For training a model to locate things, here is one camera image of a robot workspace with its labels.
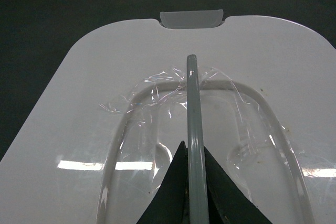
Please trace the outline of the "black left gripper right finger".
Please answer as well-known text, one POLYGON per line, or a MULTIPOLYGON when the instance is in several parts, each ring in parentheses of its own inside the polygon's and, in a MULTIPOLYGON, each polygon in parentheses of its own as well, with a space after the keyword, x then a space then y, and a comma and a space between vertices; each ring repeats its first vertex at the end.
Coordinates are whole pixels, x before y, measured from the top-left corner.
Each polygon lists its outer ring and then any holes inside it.
POLYGON ((271 223, 204 149, 210 223, 271 223))

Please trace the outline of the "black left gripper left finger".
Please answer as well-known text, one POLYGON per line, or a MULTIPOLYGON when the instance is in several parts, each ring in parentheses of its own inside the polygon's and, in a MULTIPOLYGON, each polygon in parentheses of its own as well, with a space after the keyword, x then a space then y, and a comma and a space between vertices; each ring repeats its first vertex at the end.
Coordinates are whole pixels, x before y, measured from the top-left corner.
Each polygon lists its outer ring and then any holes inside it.
POLYGON ((138 223, 189 223, 188 158, 182 141, 159 190, 138 223))

